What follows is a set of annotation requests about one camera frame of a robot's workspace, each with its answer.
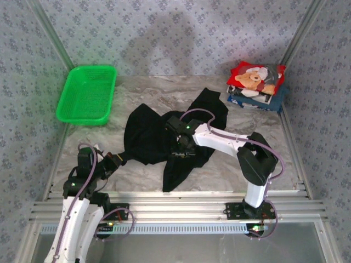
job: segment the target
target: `wall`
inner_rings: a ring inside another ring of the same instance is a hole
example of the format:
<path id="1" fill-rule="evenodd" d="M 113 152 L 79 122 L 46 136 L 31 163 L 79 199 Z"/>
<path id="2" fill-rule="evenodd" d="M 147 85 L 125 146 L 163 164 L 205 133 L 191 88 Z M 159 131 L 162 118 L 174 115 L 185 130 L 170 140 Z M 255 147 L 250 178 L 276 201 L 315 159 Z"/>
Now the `wall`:
<path id="1" fill-rule="evenodd" d="M 42 197 L 62 124 L 66 69 L 25 1 L 0 1 L 0 262 L 12 262 Z"/>
<path id="2" fill-rule="evenodd" d="M 351 2 L 327 1 L 287 74 L 287 108 L 316 199 L 351 262 Z"/>
<path id="3" fill-rule="evenodd" d="M 310 1 L 40 0 L 74 64 L 120 75 L 228 74 L 279 62 Z"/>

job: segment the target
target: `marble surface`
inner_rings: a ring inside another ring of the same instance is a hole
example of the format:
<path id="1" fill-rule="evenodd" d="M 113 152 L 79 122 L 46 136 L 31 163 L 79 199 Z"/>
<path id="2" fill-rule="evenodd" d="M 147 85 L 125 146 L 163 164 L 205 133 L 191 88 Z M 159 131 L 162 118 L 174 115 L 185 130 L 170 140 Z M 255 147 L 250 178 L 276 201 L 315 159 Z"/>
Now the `marble surface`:
<path id="1" fill-rule="evenodd" d="M 284 138 L 279 116 L 275 112 L 242 109 L 227 102 L 227 76 L 134 76 L 119 77 L 116 83 L 110 119 L 99 127 L 71 126 L 59 161 L 52 191 L 62 191 L 70 170 L 77 164 L 79 142 L 99 144 L 104 151 L 123 151 L 123 133 L 129 114 L 141 103 L 146 103 L 158 114 L 170 110 L 185 111 L 204 87 L 220 91 L 229 109 L 226 130 L 237 134 L 261 133 L 272 148 L 286 162 L 286 172 L 271 185 L 272 190 L 293 190 L 298 181 Z M 162 191 L 165 162 L 143 165 L 128 161 L 110 178 L 104 191 Z M 275 174 L 280 171 L 277 166 Z M 175 191 L 234 191 L 245 192 L 246 180 L 239 162 L 215 151 L 202 167 L 194 169 Z"/>

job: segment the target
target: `teddy bear picture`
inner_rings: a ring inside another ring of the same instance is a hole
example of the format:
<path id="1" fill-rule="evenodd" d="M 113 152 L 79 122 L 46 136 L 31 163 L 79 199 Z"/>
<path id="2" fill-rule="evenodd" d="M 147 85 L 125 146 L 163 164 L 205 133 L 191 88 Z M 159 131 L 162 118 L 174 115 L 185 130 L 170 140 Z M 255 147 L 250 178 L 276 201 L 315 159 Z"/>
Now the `teddy bear picture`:
<path id="1" fill-rule="evenodd" d="M 231 70 L 232 76 L 227 84 L 275 95 L 279 85 L 284 82 L 284 70 L 285 66 L 282 65 L 252 65 L 241 62 L 237 68 Z"/>

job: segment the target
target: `plastic basket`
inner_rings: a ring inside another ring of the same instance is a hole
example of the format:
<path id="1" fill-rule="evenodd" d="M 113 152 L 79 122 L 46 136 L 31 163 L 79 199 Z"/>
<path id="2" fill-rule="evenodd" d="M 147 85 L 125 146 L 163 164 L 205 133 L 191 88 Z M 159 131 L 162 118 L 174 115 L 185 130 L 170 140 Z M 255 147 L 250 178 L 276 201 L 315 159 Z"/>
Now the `plastic basket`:
<path id="1" fill-rule="evenodd" d="M 71 70 L 56 116 L 77 125 L 104 125 L 109 120 L 117 71 L 108 65 L 79 66 Z"/>

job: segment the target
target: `purple cable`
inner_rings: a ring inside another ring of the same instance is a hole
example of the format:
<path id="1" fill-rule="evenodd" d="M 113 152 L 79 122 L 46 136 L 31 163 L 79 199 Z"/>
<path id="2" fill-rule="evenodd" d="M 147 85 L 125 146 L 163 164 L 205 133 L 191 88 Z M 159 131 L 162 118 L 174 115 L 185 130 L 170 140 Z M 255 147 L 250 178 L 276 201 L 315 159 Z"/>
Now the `purple cable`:
<path id="1" fill-rule="evenodd" d="M 100 228 L 102 228 L 102 227 L 98 227 L 98 228 L 96 229 L 96 231 L 95 231 L 95 234 L 94 234 L 94 237 L 95 237 L 95 238 L 97 238 L 98 240 L 100 240 L 100 241 L 102 241 L 102 242 L 114 241 L 114 240 L 116 240 L 116 239 L 123 239 L 123 238 L 127 237 L 127 236 L 133 231 L 134 225 L 135 225 L 135 217 L 134 217 L 132 211 L 130 211 L 129 209 L 124 208 L 124 207 L 116 208 L 116 209 L 114 209 L 114 210 L 108 212 L 106 215 L 103 216 L 103 218 L 101 218 L 100 222 L 103 221 L 103 220 L 104 220 L 106 217 L 108 217 L 109 215 L 111 215 L 111 214 L 113 214 L 113 213 L 115 213 L 115 212 L 117 212 L 117 211 L 124 211 L 124 212 L 126 212 L 126 213 L 129 213 L 129 214 L 132 216 L 132 225 L 131 225 L 131 227 L 129 228 L 128 232 L 125 233 L 125 234 L 124 234 L 122 237 L 120 237 L 120 238 L 113 238 L 113 239 L 108 239 L 108 240 L 106 240 L 106 239 L 100 239 L 100 238 L 97 237 L 98 230 L 99 230 Z"/>
<path id="2" fill-rule="evenodd" d="M 239 137 L 237 138 L 237 137 L 234 137 L 234 136 L 221 134 L 221 133 L 218 133 L 218 132 L 216 132 L 216 131 L 214 131 L 214 130 L 211 130 L 210 124 L 211 124 L 212 121 L 214 121 L 214 119 L 215 119 L 216 117 L 215 117 L 215 115 L 214 115 L 211 111 L 205 110 L 204 108 L 193 108 L 193 109 L 191 109 L 191 110 L 188 110 L 188 111 L 186 111 L 186 112 L 180 117 L 180 120 L 182 120 L 182 119 L 184 118 L 185 115 L 187 115 L 188 113 L 193 112 L 193 111 L 204 111 L 204 112 L 209 113 L 209 114 L 212 116 L 212 118 L 207 122 L 207 128 L 208 128 L 208 130 L 209 130 L 211 133 L 213 133 L 214 135 L 217 135 L 217 136 L 219 136 L 219 137 L 223 137 L 223 138 L 226 138 L 226 139 L 230 139 L 230 140 L 244 141 L 244 142 L 249 142 L 250 144 L 255 144 L 255 145 L 260 146 L 260 147 L 266 149 L 267 151 L 271 152 L 271 153 L 274 154 L 274 156 L 279 160 L 279 162 L 280 162 L 280 164 L 281 164 L 281 171 L 280 171 L 277 175 L 275 175 L 275 176 L 271 177 L 270 179 L 268 179 L 268 181 L 267 181 L 267 187 L 265 188 L 265 191 L 264 191 L 264 194 L 263 194 L 264 201 L 267 202 L 267 203 L 269 203 L 269 204 L 273 207 L 273 209 L 274 209 L 275 225 L 274 225 L 272 231 L 271 231 L 268 235 L 266 235 L 266 236 L 264 236 L 264 237 L 260 237 L 259 239 L 262 239 L 262 238 L 266 238 L 266 237 L 271 236 L 271 235 L 274 233 L 274 231 L 276 230 L 277 226 L 278 226 L 278 214 L 277 214 L 277 212 L 276 212 L 276 208 L 275 208 L 275 206 L 273 205 L 273 203 L 272 203 L 271 201 L 269 201 L 269 200 L 266 200 L 266 197 L 267 197 L 267 192 L 268 192 L 268 185 L 271 184 L 271 181 L 272 181 L 273 179 L 276 179 L 276 178 L 280 177 L 280 176 L 285 172 L 285 162 L 284 162 L 282 156 L 281 156 L 278 152 L 276 152 L 275 150 L 273 150 L 272 148 L 268 147 L 268 146 L 265 145 L 265 144 L 261 144 L 261 143 L 258 142 L 258 141 L 253 141 L 253 140 L 250 140 L 250 139 L 239 138 Z"/>
<path id="3" fill-rule="evenodd" d="M 87 187 L 87 185 L 89 184 L 91 178 L 93 177 L 93 174 L 94 174 L 94 171 L 95 171 L 95 167 L 97 166 L 97 153 L 95 152 L 95 149 L 93 146 L 91 146 L 90 144 L 86 144 L 84 142 L 78 144 L 78 150 L 80 150 L 81 146 L 82 145 L 86 145 L 88 146 L 92 152 L 93 152 L 93 167 L 92 167 L 92 170 L 90 171 L 90 174 L 86 180 L 86 182 L 84 183 L 84 185 L 82 186 L 82 188 L 78 191 L 78 193 L 76 194 L 76 196 L 74 197 L 68 211 L 67 211 L 67 215 L 65 217 L 65 220 L 64 220 L 64 223 L 62 225 L 62 229 L 61 229 L 61 233 L 60 233 L 60 236 L 59 236 L 59 240 L 58 240 L 58 243 L 57 243 L 57 246 L 56 246 L 56 250 L 55 250 L 55 255 L 54 256 L 57 256 L 60 252 L 60 248 L 61 248 L 61 245 L 62 245 L 62 239 L 64 238 L 64 233 L 65 233 L 65 230 L 66 230 L 66 226 L 67 226 L 67 223 L 68 223 L 68 220 L 71 216 L 71 212 L 73 210 L 73 206 L 75 205 L 77 199 L 79 198 L 79 196 L 81 195 L 81 193 L 84 191 L 84 189 Z"/>

